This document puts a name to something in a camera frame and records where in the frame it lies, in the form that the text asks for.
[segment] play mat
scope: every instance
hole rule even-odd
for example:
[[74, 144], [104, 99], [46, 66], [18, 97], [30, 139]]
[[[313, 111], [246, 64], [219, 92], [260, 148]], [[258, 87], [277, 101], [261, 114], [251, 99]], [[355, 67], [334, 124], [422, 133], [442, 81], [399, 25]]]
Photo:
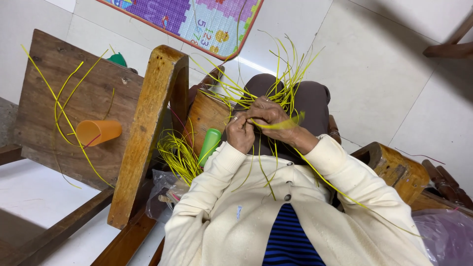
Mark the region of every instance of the play mat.
[[263, 3], [263, 0], [97, 1], [221, 60], [238, 54]]

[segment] purple plastic bag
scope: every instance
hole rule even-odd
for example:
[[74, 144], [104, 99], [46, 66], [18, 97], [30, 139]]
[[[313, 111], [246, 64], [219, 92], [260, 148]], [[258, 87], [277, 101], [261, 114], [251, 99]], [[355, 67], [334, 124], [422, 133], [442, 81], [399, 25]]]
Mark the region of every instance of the purple plastic bag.
[[473, 219], [445, 209], [416, 211], [412, 219], [433, 265], [473, 265]]

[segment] clear plastic bag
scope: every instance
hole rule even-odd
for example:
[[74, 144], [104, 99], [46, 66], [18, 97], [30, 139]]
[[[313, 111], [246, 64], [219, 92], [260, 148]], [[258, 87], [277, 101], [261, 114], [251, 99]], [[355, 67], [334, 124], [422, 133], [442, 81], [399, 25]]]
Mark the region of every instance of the clear plastic bag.
[[162, 212], [162, 204], [158, 200], [160, 195], [166, 195], [176, 204], [189, 191], [189, 186], [179, 180], [172, 172], [153, 169], [153, 183], [154, 187], [146, 204], [146, 215], [153, 219], [158, 219]]
[[473, 219], [459, 211], [429, 209], [412, 213], [434, 266], [473, 265]]

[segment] elderly woman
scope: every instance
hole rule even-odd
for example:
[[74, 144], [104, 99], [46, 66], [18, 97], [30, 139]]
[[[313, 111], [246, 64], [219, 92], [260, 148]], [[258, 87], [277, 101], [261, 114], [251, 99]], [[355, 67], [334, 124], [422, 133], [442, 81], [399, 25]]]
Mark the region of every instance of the elderly woman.
[[[261, 74], [246, 88], [264, 95], [275, 81]], [[253, 121], [272, 125], [289, 119], [265, 96], [230, 120], [226, 141], [165, 226], [160, 265], [431, 265], [410, 207], [326, 135], [328, 89], [301, 82], [294, 101], [306, 118], [290, 129], [254, 132]], [[269, 138], [280, 141], [277, 158]], [[254, 157], [248, 155], [253, 145]], [[341, 195], [345, 212], [332, 207], [331, 190], [320, 179], [316, 183], [314, 171], [294, 148], [333, 186], [379, 215]], [[266, 186], [271, 178], [274, 196]]]

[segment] wrist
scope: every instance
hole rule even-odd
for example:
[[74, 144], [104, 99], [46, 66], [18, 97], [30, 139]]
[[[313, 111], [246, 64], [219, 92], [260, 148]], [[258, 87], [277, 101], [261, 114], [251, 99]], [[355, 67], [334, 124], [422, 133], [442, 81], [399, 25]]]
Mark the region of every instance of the wrist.
[[298, 126], [294, 129], [289, 145], [296, 148], [302, 155], [308, 154], [319, 142], [319, 139], [312, 135], [309, 130]]

